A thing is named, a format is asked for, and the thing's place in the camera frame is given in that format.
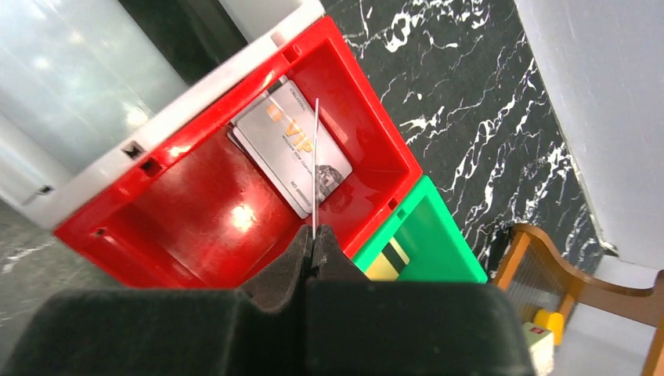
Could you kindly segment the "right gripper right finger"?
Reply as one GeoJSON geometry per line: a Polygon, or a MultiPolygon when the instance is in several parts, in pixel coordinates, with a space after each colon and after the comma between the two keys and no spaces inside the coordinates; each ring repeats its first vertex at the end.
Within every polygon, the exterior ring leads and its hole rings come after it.
{"type": "Polygon", "coordinates": [[[516,312],[491,284],[368,280],[334,231],[313,238],[307,375],[532,375],[516,312]]]}

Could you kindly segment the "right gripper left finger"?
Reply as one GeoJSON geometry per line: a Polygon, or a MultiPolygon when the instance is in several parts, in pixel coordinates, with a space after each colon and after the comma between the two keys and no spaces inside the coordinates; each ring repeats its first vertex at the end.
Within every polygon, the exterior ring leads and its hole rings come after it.
{"type": "Polygon", "coordinates": [[[234,289],[61,291],[35,313],[4,375],[300,375],[302,226],[234,289]]]}

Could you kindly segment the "green plastic bin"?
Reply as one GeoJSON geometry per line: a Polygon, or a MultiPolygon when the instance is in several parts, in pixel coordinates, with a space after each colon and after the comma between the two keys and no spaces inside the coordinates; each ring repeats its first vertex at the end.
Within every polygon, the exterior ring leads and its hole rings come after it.
{"type": "Polygon", "coordinates": [[[431,179],[424,175],[352,258],[363,272],[388,245],[405,256],[396,280],[484,284],[488,277],[431,179]]]}

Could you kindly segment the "white credit card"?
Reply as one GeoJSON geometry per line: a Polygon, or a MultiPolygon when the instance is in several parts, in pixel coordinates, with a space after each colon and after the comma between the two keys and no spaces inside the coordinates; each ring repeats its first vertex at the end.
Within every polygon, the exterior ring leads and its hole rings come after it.
{"type": "MultiPolygon", "coordinates": [[[[312,214],[314,108],[292,81],[276,90],[257,116],[236,128],[236,136],[297,215],[312,214]]],[[[319,118],[318,202],[352,173],[352,166],[319,118]]]]}

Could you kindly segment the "silver VIP card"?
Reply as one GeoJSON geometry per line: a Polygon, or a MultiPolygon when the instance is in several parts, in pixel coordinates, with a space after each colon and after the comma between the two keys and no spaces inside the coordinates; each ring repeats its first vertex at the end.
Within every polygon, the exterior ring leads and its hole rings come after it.
{"type": "Polygon", "coordinates": [[[312,131],[312,241],[316,242],[318,228],[318,177],[317,177],[317,152],[318,152],[318,130],[319,130],[319,98],[315,99],[314,123],[312,131]]]}

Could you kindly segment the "white plastic bin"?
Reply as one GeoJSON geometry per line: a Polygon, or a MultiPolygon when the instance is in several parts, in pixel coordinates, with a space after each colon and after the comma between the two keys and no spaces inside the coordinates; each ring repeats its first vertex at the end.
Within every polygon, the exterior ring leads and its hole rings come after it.
{"type": "Polygon", "coordinates": [[[55,229],[324,14],[220,1],[248,45],[186,84],[120,1],[1,4],[1,198],[55,229]]]}

